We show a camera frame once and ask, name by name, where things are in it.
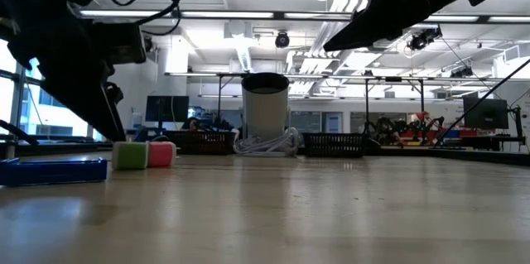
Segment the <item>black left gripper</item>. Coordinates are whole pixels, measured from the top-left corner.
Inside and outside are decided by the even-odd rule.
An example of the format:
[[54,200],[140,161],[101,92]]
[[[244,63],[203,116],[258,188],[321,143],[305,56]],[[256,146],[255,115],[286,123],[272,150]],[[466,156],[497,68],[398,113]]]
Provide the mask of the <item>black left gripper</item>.
[[97,22],[67,22],[19,31],[8,49],[21,65],[36,67],[41,87],[110,141],[124,140],[118,113],[122,90],[106,82],[112,65]]

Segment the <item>green and white charger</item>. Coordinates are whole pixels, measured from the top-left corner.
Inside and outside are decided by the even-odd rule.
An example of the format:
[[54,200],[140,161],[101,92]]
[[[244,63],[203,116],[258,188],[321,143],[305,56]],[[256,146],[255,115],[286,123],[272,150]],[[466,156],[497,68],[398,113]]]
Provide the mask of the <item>green and white charger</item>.
[[115,142],[112,151],[114,170],[145,170],[149,145],[146,142]]

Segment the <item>pink and white charger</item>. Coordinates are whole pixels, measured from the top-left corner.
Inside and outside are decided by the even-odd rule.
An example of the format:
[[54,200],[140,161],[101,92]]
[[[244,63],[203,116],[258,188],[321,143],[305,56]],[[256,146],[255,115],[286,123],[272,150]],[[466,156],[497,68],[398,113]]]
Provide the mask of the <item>pink and white charger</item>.
[[176,145],[172,142],[150,142],[147,166],[149,168],[170,167],[176,161]]

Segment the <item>black ceiling spotlight cluster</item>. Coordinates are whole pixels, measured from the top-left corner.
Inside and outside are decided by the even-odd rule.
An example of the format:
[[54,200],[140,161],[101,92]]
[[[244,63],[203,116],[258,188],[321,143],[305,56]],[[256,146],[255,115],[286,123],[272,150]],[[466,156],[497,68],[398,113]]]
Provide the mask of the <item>black ceiling spotlight cluster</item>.
[[442,36],[440,27],[424,29],[412,36],[412,39],[407,43],[407,48],[410,50],[423,50]]

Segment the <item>large glass window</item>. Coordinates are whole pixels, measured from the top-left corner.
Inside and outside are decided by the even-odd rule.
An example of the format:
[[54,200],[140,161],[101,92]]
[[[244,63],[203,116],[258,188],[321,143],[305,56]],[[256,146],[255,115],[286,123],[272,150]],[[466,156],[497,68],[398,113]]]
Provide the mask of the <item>large glass window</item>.
[[26,72],[22,100],[18,102],[15,82],[0,76],[0,119],[10,122],[12,113],[18,111],[19,128],[30,135],[42,135],[46,139],[53,136],[102,138],[87,122],[39,85],[32,84],[32,79],[42,79],[37,68]]

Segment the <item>black computer monitor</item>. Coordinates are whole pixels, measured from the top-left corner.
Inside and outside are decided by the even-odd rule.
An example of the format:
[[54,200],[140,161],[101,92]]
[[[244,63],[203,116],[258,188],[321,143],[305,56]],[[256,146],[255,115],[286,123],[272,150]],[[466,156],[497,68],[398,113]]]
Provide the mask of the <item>black computer monitor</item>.
[[148,96],[145,120],[155,122],[158,128],[163,128],[166,122],[172,123],[177,131],[188,119],[189,102],[188,96]]
[[479,129],[508,129],[508,106],[502,99],[484,99],[472,108],[479,98],[464,98],[464,125]]

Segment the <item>blue digital timer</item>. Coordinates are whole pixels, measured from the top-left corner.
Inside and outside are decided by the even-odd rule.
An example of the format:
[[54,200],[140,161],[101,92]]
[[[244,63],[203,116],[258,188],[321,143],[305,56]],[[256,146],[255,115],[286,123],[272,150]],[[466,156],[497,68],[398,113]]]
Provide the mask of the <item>blue digital timer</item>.
[[0,161],[0,185],[8,187],[101,182],[107,179],[105,159],[88,161]]

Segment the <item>person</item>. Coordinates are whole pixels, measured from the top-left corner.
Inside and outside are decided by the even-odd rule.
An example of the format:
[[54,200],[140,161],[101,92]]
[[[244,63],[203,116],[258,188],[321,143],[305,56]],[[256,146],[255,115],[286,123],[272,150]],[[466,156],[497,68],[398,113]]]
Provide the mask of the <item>person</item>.
[[188,118],[182,125],[181,130],[198,132],[200,130],[200,120],[195,117]]

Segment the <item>black plastic basket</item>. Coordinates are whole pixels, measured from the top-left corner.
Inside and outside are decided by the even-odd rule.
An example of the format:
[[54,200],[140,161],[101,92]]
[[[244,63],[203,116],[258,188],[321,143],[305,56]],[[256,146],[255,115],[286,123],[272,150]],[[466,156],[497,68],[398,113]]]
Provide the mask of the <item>black plastic basket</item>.
[[176,145],[180,155],[226,156],[234,152],[233,132],[165,131],[163,135]]
[[364,155],[365,135],[362,133],[303,133],[306,156],[353,157]]

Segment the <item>red robot equipment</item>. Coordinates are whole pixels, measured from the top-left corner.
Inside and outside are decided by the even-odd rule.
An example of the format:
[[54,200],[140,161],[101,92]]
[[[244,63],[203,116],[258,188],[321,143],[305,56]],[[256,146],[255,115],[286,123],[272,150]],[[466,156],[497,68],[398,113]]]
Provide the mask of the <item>red robot equipment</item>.
[[438,131],[444,131],[444,121],[444,117],[432,118],[430,113],[427,111],[412,114],[409,127],[413,132],[413,140],[419,141],[423,146],[432,145],[436,135],[431,136],[430,131],[434,127]]

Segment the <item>white cylindrical air purifier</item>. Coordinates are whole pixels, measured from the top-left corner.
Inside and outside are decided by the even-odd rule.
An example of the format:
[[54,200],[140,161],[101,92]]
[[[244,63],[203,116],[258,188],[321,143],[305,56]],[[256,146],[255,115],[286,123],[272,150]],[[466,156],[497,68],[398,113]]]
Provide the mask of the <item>white cylindrical air purifier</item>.
[[243,124],[248,137],[265,142],[284,133],[289,85],[287,77],[276,73],[254,73],[243,78]]

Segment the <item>long ceiling light strip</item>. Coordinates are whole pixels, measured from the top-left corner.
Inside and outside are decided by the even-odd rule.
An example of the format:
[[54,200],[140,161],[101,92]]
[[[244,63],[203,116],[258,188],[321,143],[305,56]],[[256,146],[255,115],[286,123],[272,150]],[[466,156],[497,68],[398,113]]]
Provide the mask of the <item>long ceiling light strip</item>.
[[[84,17],[122,17],[143,18],[155,14],[154,11],[141,10],[83,10]],[[256,20],[295,20],[348,22],[351,15],[347,12],[231,12],[231,11],[183,11],[182,19],[219,20],[219,19],[256,19]],[[425,22],[439,23],[479,23],[479,24],[530,24],[530,16],[491,16],[491,15],[447,15],[434,14]]]

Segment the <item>black background desk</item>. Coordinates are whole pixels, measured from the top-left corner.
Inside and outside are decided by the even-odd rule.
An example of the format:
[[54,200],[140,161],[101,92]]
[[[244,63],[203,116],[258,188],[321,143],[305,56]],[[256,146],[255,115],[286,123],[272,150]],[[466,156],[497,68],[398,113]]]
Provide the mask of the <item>black background desk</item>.
[[453,147],[470,147],[474,150],[486,151],[501,151],[504,148],[504,143],[516,142],[519,146],[526,144],[525,137],[517,137],[506,134],[478,134],[477,131],[460,130],[450,132],[455,134],[455,137],[447,137],[444,140],[445,146]]

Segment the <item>black background rig frame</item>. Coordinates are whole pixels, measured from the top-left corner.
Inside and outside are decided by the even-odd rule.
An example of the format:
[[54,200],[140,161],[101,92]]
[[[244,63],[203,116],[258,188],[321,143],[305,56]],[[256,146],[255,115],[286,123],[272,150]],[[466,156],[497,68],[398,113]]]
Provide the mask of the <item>black background rig frame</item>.
[[[239,110],[243,107],[243,89],[239,76],[214,73],[169,73],[174,79],[187,82],[186,93],[190,105],[200,106],[212,112]],[[414,113],[428,104],[428,97],[409,92],[407,97],[386,98],[372,84],[356,84],[353,93],[337,96],[289,94],[288,105],[293,112],[341,113],[348,117],[358,113]]]

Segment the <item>white ceiling duct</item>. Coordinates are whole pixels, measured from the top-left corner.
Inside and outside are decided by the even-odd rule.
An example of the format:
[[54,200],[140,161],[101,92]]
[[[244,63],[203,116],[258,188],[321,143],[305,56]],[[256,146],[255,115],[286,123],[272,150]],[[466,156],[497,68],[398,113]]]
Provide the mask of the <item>white ceiling duct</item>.
[[224,24],[224,40],[229,47],[236,50],[242,71],[250,72],[252,70],[250,48],[258,43],[253,35],[252,24],[243,20],[229,20]]

